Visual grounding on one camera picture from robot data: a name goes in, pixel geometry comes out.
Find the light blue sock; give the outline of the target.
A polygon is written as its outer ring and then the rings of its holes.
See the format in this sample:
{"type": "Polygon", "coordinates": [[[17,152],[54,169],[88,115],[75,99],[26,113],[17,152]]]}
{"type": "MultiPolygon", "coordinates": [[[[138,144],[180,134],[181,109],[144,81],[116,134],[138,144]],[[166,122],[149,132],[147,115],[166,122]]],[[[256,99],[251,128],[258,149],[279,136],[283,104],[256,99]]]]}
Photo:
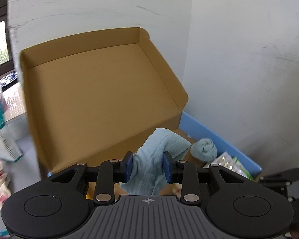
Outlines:
{"type": "Polygon", "coordinates": [[[162,168],[163,154],[168,152],[173,160],[182,160],[191,143],[165,128],[157,128],[137,150],[128,183],[121,183],[130,195],[157,196],[167,186],[162,168]]]}
{"type": "Polygon", "coordinates": [[[191,155],[201,162],[212,162],[217,157],[217,149],[213,141],[209,138],[202,138],[191,146],[191,155]]]}

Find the rolled light blue sock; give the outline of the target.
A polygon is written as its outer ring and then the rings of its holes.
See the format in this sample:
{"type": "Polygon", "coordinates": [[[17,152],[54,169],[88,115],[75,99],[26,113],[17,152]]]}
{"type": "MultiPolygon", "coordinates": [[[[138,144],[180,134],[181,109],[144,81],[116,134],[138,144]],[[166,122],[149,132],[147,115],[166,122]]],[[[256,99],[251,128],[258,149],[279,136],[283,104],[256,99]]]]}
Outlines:
{"type": "Polygon", "coordinates": [[[217,157],[217,149],[213,141],[209,138],[202,138],[191,146],[191,155],[201,162],[212,162],[217,157]]]}

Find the pill blister pack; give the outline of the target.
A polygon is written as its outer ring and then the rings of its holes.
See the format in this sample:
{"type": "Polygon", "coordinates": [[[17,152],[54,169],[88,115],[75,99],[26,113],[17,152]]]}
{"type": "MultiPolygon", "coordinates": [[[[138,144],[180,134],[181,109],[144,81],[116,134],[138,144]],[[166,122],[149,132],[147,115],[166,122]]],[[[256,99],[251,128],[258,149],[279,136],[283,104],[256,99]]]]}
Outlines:
{"type": "Polygon", "coordinates": [[[215,160],[206,164],[205,167],[208,168],[210,164],[218,164],[236,173],[239,172],[237,164],[234,162],[233,158],[227,152],[222,153],[215,160]]]}

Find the open cardboard mailer box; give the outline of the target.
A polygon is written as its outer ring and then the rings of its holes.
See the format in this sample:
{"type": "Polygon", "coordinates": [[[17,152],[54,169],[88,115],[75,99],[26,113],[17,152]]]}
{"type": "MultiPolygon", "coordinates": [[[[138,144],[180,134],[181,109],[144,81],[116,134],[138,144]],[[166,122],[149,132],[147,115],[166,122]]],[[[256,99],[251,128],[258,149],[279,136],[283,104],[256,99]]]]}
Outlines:
{"type": "Polygon", "coordinates": [[[20,53],[24,98],[39,162],[52,173],[135,152],[158,127],[210,138],[252,177],[262,168],[184,111],[188,95],[140,27],[80,33],[20,53]]]}

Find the green white bandage bag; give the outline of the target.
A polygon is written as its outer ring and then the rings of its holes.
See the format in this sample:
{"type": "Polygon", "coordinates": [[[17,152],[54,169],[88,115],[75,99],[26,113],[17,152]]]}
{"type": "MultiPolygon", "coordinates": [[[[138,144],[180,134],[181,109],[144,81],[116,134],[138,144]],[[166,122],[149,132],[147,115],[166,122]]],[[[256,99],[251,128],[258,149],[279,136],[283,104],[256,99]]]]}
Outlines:
{"type": "Polygon", "coordinates": [[[23,153],[5,125],[4,113],[7,109],[8,106],[0,84],[0,159],[17,162],[23,156],[23,153]]]}

